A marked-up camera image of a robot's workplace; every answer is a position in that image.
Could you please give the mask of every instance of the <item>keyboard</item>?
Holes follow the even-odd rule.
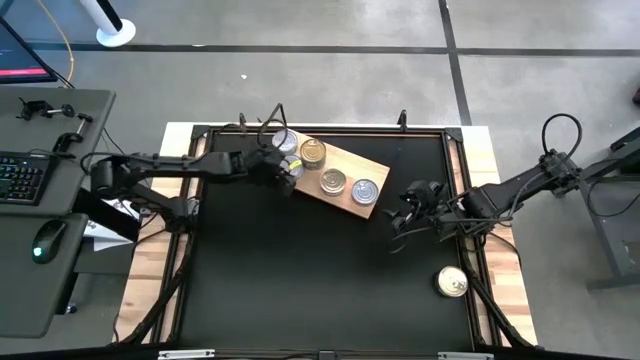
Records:
[[[0,151],[0,204],[38,205],[56,160],[44,154]]]

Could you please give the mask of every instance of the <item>tin can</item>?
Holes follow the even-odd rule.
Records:
[[[298,150],[298,137],[293,131],[282,129],[273,135],[271,144],[278,148],[282,155],[293,155]]]
[[[285,156],[284,160],[280,163],[280,167],[285,169],[296,180],[300,179],[302,175],[304,175],[302,160],[295,155]]]
[[[378,199],[378,186],[369,179],[360,179],[353,183],[351,198],[360,206],[369,206]]]
[[[300,159],[308,170],[320,170],[324,167],[327,148],[320,140],[309,139],[300,146]]]
[[[327,196],[338,196],[344,192],[347,177],[337,169],[329,169],[320,176],[320,187]]]
[[[436,275],[436,287],[444,296],[460,297],[467,292],[469,282],[461,269],[447,266]]]

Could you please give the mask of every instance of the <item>yellow cable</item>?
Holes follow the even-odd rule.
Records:
[[[64,34],[62,29],[60,29],[60,26],[58,25],[58,22],[56,21],[56,19],[53,17],[53,15],[51,15],[47,7],[44,6],[44,4],[42,3],[42,0],[36,0],[36,1],[38,2],[38,4],[40,4],[40,7],[47,14],[49,19],[53,23],[53,25],[56,27],[56,29],[58,29],[58,33],[60,33],[60,36],[62,36],[62,40],[64,40],[64,44],[67,45],[67,51],[69,52],[69,62],[70,62],[69,75],[67,76],[67,81],[71,82],[71,77],[73,76],[73,69],[75,68],[75,59],[73,58],[73,51],[71,51],[71,45],[69,45],[69,40],[67,40],[67,36]]]

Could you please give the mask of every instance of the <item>floor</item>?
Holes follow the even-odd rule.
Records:
[[[554,113],[581,120],[574,159],[585,165],[640,125],[637,0],[113,0],[138,30],[124,51],[95,44],[78,1],[45,2],[75,44],[72,82],[117,92],[108,128],[126,151],[157,151],[169,121],[265,117],[277,102],[295,122],[390,124],[407,109],[411,124],[489,126],[506,179],[537,161]],[[6,20],[66,74],[37,4],[5,3]],[[549,131],[558,149],[575,139],[569,122]],[[535,197],[514,231],[540,344],[640,358],[640,288],[585,289],[610,274],[579,194]],[[0,351],[107,343],[124,282],[90,280],[101,291],[81,286],[86,308],[56,320],[56,335],[1,339]]]

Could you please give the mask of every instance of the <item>monitor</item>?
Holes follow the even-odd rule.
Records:
[[[53,70],[0,18],[0,84],[57,81]]]

